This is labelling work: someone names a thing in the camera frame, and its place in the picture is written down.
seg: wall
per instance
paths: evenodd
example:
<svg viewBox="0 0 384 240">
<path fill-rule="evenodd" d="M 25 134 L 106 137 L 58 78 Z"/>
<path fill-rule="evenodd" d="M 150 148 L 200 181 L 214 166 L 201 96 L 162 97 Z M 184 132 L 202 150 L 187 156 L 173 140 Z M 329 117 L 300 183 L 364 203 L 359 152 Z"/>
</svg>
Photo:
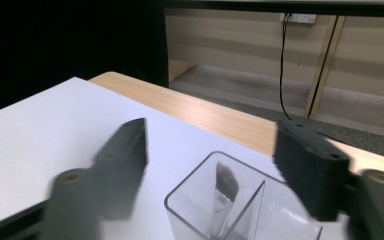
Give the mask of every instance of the wall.
<svg viewBox="0 0 384 240">
<path fill-rule="evenodd" d="M 169 58 L 279 76 L 278 13 L 166 9 Z M 312 84 L 330 16 L 289 24 L 284 78 Z M 326 86 L 384 96 L 384 18 L 346 17 Z"/>
</svg>

